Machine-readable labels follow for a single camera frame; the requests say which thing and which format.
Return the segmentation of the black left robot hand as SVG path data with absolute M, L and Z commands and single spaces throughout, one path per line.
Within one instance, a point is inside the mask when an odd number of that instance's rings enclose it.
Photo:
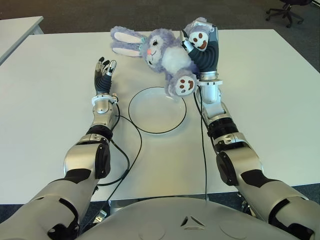
M 94 87 L 97 94 L 109 94 L 112 86 L 112 75 L 117 67 L 115 60 L 101 57 L 95 66 Z

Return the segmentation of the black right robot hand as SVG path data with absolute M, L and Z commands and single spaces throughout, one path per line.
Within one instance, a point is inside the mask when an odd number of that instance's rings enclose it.
M 198 17 L 180 31 L 181 46 L 196 65 L 201 81 L 218 78 L 219 35 L 216 25 Z

